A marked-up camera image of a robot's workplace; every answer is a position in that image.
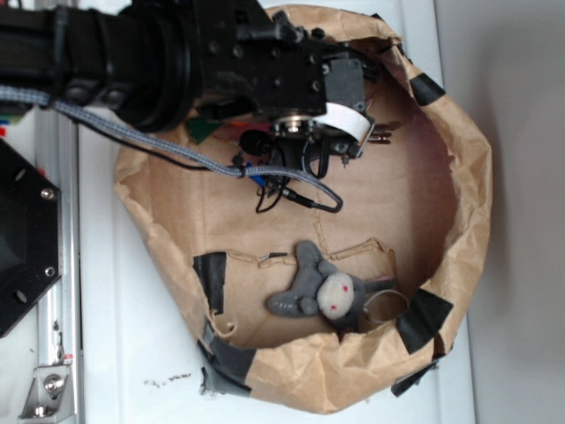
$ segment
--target metal frame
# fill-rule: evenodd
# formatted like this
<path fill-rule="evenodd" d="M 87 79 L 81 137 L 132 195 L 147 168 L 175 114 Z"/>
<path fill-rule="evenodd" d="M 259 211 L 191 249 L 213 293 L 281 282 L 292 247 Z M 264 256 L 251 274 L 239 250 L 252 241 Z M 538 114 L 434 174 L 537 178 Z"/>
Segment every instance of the metal frame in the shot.
<path fill-rule="evenodd" d="M 35 9 L 77 2 L 35 0 Z M 38 367 L 19 422 L 84 422 L 79 274 L 78 128 L 52 111 L 35 112 L 36 166 L 61 190 L 62 277 L 38 303 Z"/>

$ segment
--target brown paper bag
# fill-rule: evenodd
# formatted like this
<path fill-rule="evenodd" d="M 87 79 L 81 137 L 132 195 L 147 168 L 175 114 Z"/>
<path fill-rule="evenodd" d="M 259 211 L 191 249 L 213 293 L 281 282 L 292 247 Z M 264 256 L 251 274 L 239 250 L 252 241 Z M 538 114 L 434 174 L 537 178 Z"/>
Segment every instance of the brown paper bag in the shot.
<path fill-rule="evenodd" d="M 332 413 L 450 351 L 483 269 L 492 196 L 491 150 L 469 117 L 398 48 L 380 19 L 319 7 L 283 8 L 294 25 L 322 27 L 382 63 L 369 113 L 400 123 L 324 182 L 342 195 L 336 215 L 287 201 L 256 215 L 256 185 L 183 170 L 123 149 L 116 191 L 208 359 L 217 390 Z M 180 127 L 165 138 L 230 163 L 224 127 L 195 146 Z M 296 183 L 317 199 L 309 186 Z M 321 318 L 270 314 L 266 299 L 297 271 L 297 242 L 314 240 L 340 269 L 396 275 L 411 299 L 396 319 L 340 340 Z M 283 257 L 264 259 L 271 253 Z"/>

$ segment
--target white surface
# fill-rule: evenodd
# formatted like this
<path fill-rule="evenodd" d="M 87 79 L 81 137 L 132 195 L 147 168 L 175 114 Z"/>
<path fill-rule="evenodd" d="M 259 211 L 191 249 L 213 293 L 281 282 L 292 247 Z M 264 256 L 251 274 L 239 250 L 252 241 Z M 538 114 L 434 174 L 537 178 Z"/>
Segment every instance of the white surface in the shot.
<path fill-rule="evenodd" d="M 341 5 L 338 2 L 324 4 Z M 393 27 L 404 28 L 403 32 L 411 40 L 410 28 L 404 26 L 409 20 L 405 16 L 412 11 L 417 17 L 433 17 L 432 3 L 421 2 L 424 11 L 418 8 L 407 11 L 403 4 L 385 0 L 349 2 L 347 6 L 368 14 L 377 11 Z M 435 57 L 428 70 L 432 69 L 431 74 L 439 80 L 434 21 L 419 21 L 415 34 L 410 44 L 411 55 Z M 111 190 L 116 152 L 117 147 L 109 141 L 88 130 L 81 131 L 80 221 L 87 423 L 474 422 L 465 325 L 456 340 L 455 350 L 441 362 L 440 370 L 429 373 L 418 387 L 400 398 L 393 397 L 388 390 L 382 391 L 329 417 L 248 398 L 200 394 L 202 358 L 195 340 L 158 277 L 131 218 Z"/>
<path fill-rule="evenodd" d="M 493 145 L 470 311 L 478 422 L 565 416 L 565 2 L 437 0 L 445 83 Z"/>

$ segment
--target stuffed bunny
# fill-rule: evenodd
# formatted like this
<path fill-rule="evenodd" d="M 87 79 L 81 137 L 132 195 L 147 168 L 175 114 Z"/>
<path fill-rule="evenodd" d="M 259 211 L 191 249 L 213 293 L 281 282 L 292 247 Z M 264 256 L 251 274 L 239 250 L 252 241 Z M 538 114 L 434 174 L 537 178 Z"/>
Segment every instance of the stuffed bunny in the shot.
<path fill-rule="evenodd" d="M 304 318 L 323 314 L 338 330 L 358 331 L 365 296 L 390 289 L 393 276 L 365 283 L 341 272 L 326 261 L 312 241 L 297 245 L 298 272 L 289 290 L 271 296 L 267 308 L 273 314 Z"/>

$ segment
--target stuffed animal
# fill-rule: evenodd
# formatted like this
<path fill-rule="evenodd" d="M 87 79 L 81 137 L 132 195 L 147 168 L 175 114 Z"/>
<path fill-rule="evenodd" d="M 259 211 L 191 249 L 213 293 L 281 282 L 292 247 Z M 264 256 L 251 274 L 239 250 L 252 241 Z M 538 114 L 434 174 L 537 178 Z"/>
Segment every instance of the stuffed animal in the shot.
<path fill-rule="evenodd" d="M 388 290 L 393 276 L 371 282 L 341 272 L 326 261 L 312 241 L 297 245 L 298 272 L 289 290 L 271 296 L 267 308 L 273 314 L 304 318 L 323 314 L 338 330 L 358 331 L 365 296 Z"/>

